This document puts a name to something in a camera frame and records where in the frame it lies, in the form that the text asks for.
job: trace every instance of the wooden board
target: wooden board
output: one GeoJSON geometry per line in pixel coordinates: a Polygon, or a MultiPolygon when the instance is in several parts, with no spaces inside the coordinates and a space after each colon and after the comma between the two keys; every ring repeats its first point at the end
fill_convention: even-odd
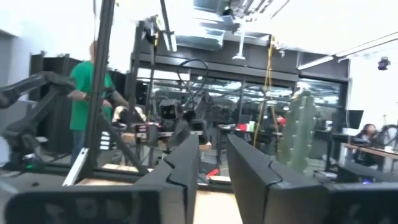
{"type": "Polygon", "coordinates": [[[382,156],[382,157],[387,157],[387,158],[391,158],[391,159],[398,159],[398,153],[396,152],[387,152],[384,149],[376,149],[376,148],[368,148],[368,147],[358,147],[358,146],[354,146],[351,144],[344,144],[344,147],[346,147],[347,149],[352,149],[352,150],[360,150],[363,152],[368,152],[370,154],[374,154],[374,155],[378,155],[378,156],[382,156]]]}
{"type": "MultiPolygon", "coordinates": [[[[105,169],[128,170],[135,172],[135,167],[106,164],[105,169]]],[[[130,185],[130,183],[114,182],[108,180],[85,179],[78,185],[130,185]]],[[[198,190],[195,202],[194,224],[242,224],[238,205],[233,194],[221,192],[205,192],[198,190]]]]}
{"type": "Polygon", "coordinates": [[[231,178],[225,176],[211,176],[209,179],[218,182],[231,182],[231,178]]]}

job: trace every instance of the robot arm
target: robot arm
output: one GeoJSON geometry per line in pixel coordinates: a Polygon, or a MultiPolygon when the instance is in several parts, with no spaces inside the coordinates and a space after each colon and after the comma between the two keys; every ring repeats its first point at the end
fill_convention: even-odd
{"type": "Polygon", "coordinates": [[[0,88],[0,108],[8,108],[22,95],[40,86],[50,84],[50,91],[36,104],[26,116],[11,123],[2,132],[11,147],[11,163],[19,164],[24,157],[34,153],[39,147],[35,139],[35,127],[55,106],[59,96],[65,96],[76,87],[74,80],[53,72],[40,72],[13,85],[0,88]]]}

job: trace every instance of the hand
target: hand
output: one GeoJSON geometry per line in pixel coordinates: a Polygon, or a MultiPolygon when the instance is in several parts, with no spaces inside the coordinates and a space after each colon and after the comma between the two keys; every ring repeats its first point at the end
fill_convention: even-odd
{"type": "Polygon", "coordinates": [[[103,103],[102,103],[102,105],[103,105],[104,107],[109,107],[109,108],[112,107],[112,104],[111,104],[108,100],[104,100],[103,103]]]}

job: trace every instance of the green cactus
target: green cactus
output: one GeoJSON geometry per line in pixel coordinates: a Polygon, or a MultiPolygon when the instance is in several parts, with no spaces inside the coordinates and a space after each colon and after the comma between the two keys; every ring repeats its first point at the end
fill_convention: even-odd
{"type": "Polygon", "coordinates": [[[277,160],[298,172],[307,168],[317,108],[309,90],[294,96],[286,114],[277,160]]]}

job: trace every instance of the security camera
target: security camera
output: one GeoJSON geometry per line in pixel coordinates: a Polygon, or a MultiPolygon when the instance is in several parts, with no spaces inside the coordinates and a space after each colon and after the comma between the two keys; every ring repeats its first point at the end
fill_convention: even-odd
{"type": "Polygon", "coordinates": [[[377,69],[380,71],[385,71],[388,69],[389,65],[391,64],[388,57],[382,57],[378,63],[377,69]]]}

